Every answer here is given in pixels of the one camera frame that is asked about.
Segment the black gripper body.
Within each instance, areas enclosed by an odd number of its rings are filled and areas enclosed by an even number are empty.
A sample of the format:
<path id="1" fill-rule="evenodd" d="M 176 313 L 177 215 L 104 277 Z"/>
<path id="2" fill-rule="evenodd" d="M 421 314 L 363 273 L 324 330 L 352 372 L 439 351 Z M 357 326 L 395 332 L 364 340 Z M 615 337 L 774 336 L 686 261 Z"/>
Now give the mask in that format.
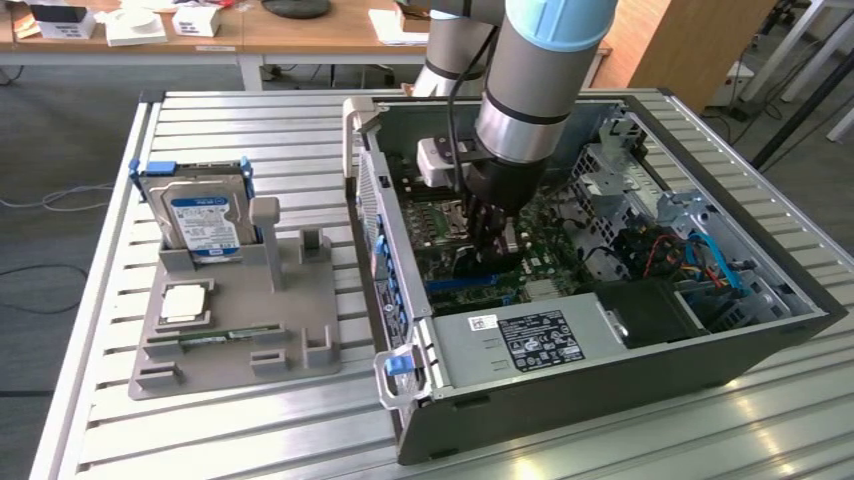
<path id="1" fill-rule="evenodd" d="M 544 175 L 544 161 L 516 163 L 492 158 L 475 161 L 466 173 L 467 210 L 482 207 L 515 217 L 535 196 Z"/>

